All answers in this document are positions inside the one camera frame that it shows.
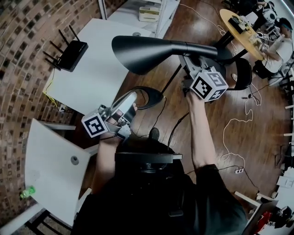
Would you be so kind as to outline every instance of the wifi router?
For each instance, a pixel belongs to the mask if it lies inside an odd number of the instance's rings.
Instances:
[[[69,26],[69,28],[75,35],[77,41],[72,40],[70,43],[68,43],[68,41],[66,40],[62,32],[58,30],[63,40],[65,41],[65,43],[68,45],[67,48],[64,51],[62,51],[58,46],[56,46],[52,41],[50,41],[50,43],[59,52],[61,52],[62,55],[58,59],[56,59],[52,57],[51,55],[49,55],[48,53],[46,53],[45,51],[43,51],[43,53],[52,59],[52,61],[48,60],[47,58],[45,58],[45,60],[49,62],[51,65],[53,65],[55,68],[57,68],[58,70],[64,69],[66,71],[72,72],[89,46],[86,42],[81,42],[79,40],[77,34],[74,32],[71,26]]]

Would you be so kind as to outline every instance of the red object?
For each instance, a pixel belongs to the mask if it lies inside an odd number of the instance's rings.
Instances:
[[[257,234],[263,230],[264,226],[270,221],[272,213],[266,211],[262,214],[260,220],[257,222],[257,225],[252,230],[252,235]]]

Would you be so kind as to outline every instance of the white cable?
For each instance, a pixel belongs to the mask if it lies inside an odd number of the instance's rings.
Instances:
[[[259,93],[259,91],[257,90],[257,88],[256,88],[254,85],[253,85],[253,87],[256,89],[256,91],[258,92],[258,94],[259,94],[259,96],[260,96],[260,103],[257,102],[257,99],[256,99],[254,96],[252,96],[252,97],[253,97],[253,99],[254,99],[254,101],[255,101],[256,106],[261,106],[261,100],[262,100],[262,98],[261,98],[261,94]],[[244,122],[244,123],[247,123],[247,122],[249,122],[249,121],[253,121],[253,111],[252,111],[252,109],[250,109],[248,112],[247,112],[247,109],[246,109],[246,102],[247,102],[248,100],[249,100],[249,98],[248,98],[248,99],[245,101],[245,103],[244,103],[244,107],[245,107],[245,115],[247,116],[247,115],[250,113],[250,111],[251,111],[251,119],[248,119],[247,121],[245,121],[245,120],[238,120],[238,119],[236,119],[236,118],[232,118],[232,119],[228,122],[228,124],[225,126],[224,131],[223,131],[223,134],[222,134],[222,143],[223,143],[224,147],[226,148],[226,150],[228,151],[228,153],[226,153],[226,154],[224,154],[223,156],[220,157],[220,160],[221,160],[222,162],[224,162],[224,161],[226,161],[226,160],[230,157],[231,154],[232,154],[232,155],[235,155],[235,156],[238,156],[238,157],[240,157],[240,158],[243,159],[243,161],[244,161],[244,168],[245,168],[245,159],[244,159],[242,156],[240,156],[239,154],[235,154],[235,153],[233,153],[233,152],[230,152],[229,149],[227,148],[227,146],[225,145],[225,130],[226,130],[227,126],[230,124],[230,122],[233,121],[233,120],[236,120],[236,121],[238,121],[238,122]]]
[[[185,7],[188,7],[188,8],[190,8],[190,9],[192,9],[193,11],[195,11],[193,8],[191,8],[191,7],[189,7],[189,6],[185,5],[185,4],[181,4],[181,3],[180,3],[180,5],[185,6]],[[204,18],[203,16],[201,16],[197,11],[195,11],[195,12],[196,12],[197,15],[199,15],[202,19],[207,20],[208,22],[210,22],[211,24],[213,24],[213,25],[217,28],[217,30],[220,32],[221,36],[224,36],[224,35],[226,34],[224,28],[223,28],[221,25],[216,25],[215,23],[213,23],[213,22],[211,22],[210,20],[208,20],[208,19]],[[233,44],[233,42],[231,42],[231,44],[232,44],[232,47],[233,47],[234,55],[236,55],[236,53],[237,53],[237,48],[236,48],[236,46]]]

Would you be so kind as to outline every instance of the chair backrest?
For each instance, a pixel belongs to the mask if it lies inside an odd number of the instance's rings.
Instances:
[[[244,90],[250,86],[252,82],[252,69],[249,61],[239,58],[236,60],[237,81],[234,88],[228,90]]]

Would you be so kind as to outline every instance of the round wooden table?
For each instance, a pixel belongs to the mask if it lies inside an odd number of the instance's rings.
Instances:
[[[232,16],[236,16],[239,18],[239,16],[229,10],[221,9],[220,10],[220,17],[222,21],[225,23],[226,27],[228,28],[228,32],[215,44],[215,47],[217,48],[223,48],[226,45],[228,45],[234,38],[245,48],[245,50],[241,51],[239,54],[237,54],[232,59],[235,61],[237,58],[242,57],[247,52],[249,52],[255,59],[257,60],[263,60],[264,57],[259,49],[253,46],[253,44],[250,42],[249,38],[254,35],[256,32],[252,29],[252,27],[248,27],[248,31],[245,31],[243,33],[238,33],[238,31],[229,23],[229,19],[232,18]]]

